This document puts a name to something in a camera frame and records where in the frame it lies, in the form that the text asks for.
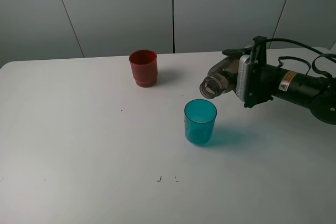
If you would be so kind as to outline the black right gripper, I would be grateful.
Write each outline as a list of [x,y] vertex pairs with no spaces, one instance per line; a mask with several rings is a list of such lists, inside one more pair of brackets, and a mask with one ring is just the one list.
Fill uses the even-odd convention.
[[[250,55],[252,47],[239,49],[225,49],[222,54],[228,57],[240,58],[243,55]],[[255,65],[248,74],[247,93],[244,97],[244,107],[252,108],[258,104],[273,100],[272,94],[275,90],[277,80],[277,67],[271,65]]]

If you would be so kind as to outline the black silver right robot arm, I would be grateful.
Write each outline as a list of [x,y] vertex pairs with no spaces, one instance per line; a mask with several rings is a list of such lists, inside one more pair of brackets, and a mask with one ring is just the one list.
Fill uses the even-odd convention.
[[[254,62],[250,61],[250,48],[226,49],[222,53],[240,60],[235,92],[246,108],[277,97],[309,109],[315,118],[326,124],[335,124],[335,78],[318,70],[314,63],[298,57],[280,56],[278,65],[272,66],[267,64],[265,49],[255,52]],[[305,63],[319,77],[284,69],[285,60]]]

